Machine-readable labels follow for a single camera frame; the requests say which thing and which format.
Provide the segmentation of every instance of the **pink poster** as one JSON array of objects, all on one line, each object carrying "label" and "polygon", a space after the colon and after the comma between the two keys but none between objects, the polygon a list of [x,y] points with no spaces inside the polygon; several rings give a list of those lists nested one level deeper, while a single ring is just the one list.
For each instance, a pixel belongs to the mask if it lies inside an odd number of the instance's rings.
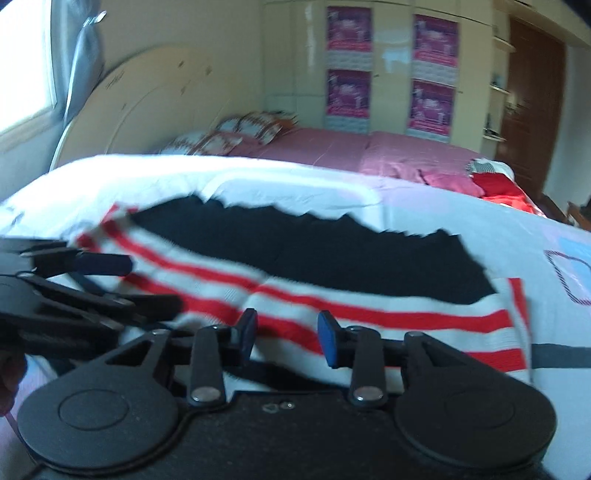
[{"label": "pink poster", "polygon": [[352,70],[329,70],[328,115],[369,118],[371,74]]},{"label": "pink poster", "polygon": [[457,68],[457,23],[441,18],[414,16],[413,60]]},{"label": "pink poster", "polygon": [[328,7],[328,49],[372,51],[371,9]]},{"label": "pink poster", "polygon": [[372,46],[372,10],[362,7],[328,7],[328,68],[370,72]]},{"label": "pink poster", "polygon": [[455,88],[413,80],[413,98],[407,135],[449,141]]}]

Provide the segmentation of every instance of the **red cloth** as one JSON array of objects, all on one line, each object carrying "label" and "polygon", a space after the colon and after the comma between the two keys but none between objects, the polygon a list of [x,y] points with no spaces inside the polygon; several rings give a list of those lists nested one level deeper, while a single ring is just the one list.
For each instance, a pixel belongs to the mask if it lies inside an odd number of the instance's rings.
[{"label": "red cloth", "polygon": [[527,195],[509,177],[502,173],[475,173],[472,180],[482,190],[480,198],[500,205],[507,205],[522,212],[535,214]]}]

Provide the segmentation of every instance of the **black fabric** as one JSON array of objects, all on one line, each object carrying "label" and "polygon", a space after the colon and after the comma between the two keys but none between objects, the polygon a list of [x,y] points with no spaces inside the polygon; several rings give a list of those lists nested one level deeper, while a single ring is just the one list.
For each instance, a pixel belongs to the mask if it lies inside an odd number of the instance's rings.
[{"label": "black fabric", "polygon": [[207,257],[337,290],[471,304],[494,293],[458,236],[377,233],[348,215],[293,216],[274,207],[224,207],[197,196],[132,214],[132,221]]}]

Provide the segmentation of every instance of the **pink bedsheet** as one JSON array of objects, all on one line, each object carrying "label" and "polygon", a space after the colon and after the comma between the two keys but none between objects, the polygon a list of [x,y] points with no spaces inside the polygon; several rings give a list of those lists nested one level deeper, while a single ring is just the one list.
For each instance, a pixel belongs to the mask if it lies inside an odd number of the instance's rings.
[{"label": "pink bedsheet", "polygon": [[472,150],[441,142],[374,132],[369,136],[359,171],[423,183],[419,170],[467,177],[466,165],[479,157]]},{"label": "pink bedsheet", "polygon": [[369,135],[299,128],[253,148],[238,145],[233,157],[281,160],[335,170],[359,171],[363,154],[369,146]]}]

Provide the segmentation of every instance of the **door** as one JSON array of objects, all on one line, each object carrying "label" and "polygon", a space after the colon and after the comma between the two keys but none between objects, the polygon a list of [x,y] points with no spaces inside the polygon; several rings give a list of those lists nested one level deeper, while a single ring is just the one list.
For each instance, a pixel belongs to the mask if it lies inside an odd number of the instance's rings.
[{"label": "door", "polygon": [[564,44],[511,19],[511,43],[506,108],[497,160],[515,172],[515,181],[534,200],[540,198],[562,109]]}]

